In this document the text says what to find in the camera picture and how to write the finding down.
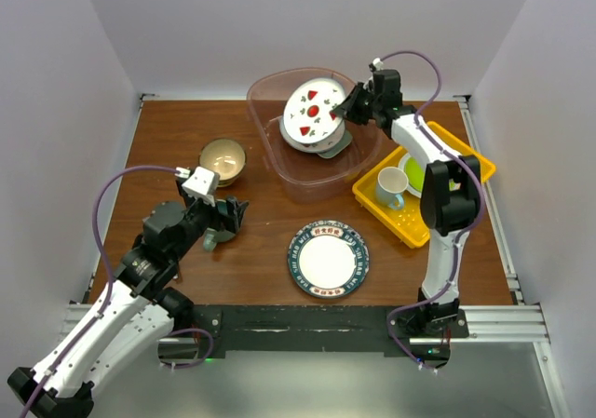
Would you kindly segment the pale green divided dish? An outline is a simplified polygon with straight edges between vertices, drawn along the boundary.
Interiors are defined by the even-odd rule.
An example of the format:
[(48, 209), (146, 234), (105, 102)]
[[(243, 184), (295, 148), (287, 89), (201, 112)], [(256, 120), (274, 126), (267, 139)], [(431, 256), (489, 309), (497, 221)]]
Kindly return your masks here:
[(330, 149), (318, 153), (318, 156), (324, 159), (332, 159), (338, 156), (352, 142), (352, 134), (348, 129), (345, 130), (342, 138)]

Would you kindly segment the green rimmed lettered plate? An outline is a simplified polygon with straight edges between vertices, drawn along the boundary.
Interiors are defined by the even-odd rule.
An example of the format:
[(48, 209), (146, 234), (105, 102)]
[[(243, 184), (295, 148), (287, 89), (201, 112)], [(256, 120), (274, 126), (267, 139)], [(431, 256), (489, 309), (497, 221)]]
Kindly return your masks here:
[(336, 220), (311, 222), (288, 247), (292, 280), (307, 294), (338, 299), (357, 290), (370, 269), (369, 249), (350, 225)]

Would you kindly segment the watermelon pattern plate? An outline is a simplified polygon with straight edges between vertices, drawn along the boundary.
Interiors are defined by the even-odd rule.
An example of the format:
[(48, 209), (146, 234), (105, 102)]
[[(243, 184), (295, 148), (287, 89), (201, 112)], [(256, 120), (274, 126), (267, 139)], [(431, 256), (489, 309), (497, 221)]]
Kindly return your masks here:
[(340, 124), (339, 128), (336, 131), (334, 131), (334, 133), (331, 134), (326, 139), (323, 139), (322, 141), (317, 142), (317, 143), (302, 144), (302, 143), (296, 141), (295, 139), (293, 139), (290, 136), (290, 134), (287, 132), (287, 130), (285, 129), (285, 125), (284, 125), (284, 117), (281, 117), (278, 124), (279, 124), (279, 130), (280, 130), (281, 136), (289, 146), (291, 146), (292, 148), (294, 148), (298, 151), (310, 153), (310, 154), (319, 154), (320, 155), (322, 153), (330, 151), (333, 147), (335, 147), (340, 142), (340, 140), (344, 137), (344, 134), (345, 134), (345, 123), (342, 122)]
[(342, 122), (332, 113), (345, 99), (343, 86), (330, 78), (314, 78), (299, 86), (288, 98), (283, 124), (288, 135), (304, 145), (329, 139)]

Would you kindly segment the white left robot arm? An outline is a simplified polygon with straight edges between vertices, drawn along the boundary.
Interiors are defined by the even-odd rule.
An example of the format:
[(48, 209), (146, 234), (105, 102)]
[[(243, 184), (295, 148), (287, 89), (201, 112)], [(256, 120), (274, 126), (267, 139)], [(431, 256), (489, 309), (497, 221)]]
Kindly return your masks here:
[(194, 305), (169, 283), (202, 236), (236, 235), (248, 205), (232, 196), (214, 204), (187, 198), (157, 205), (95, 304), (49, 355), (8, 377), (24, 411), (87, 417), (136, 356), (162, 337), (190, 331)]

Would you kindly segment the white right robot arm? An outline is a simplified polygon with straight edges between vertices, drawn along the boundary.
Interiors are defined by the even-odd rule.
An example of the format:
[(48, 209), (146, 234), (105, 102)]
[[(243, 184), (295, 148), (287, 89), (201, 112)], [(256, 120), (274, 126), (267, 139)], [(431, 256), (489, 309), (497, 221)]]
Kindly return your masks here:
[(459, 312), (462, 253), (484, 208), (480, 161), (458, 154), (418, 111), (403, 104), (396, 70), (373, 71), (369, 82), (356, 84), (332, 113), (357, 125), (374, 121), (425, 170), (420, 212), (430, 231), (427, 271), (418, 302), (397, 308), (388, 321), (390, 329), (408, 336), (437, 336)]

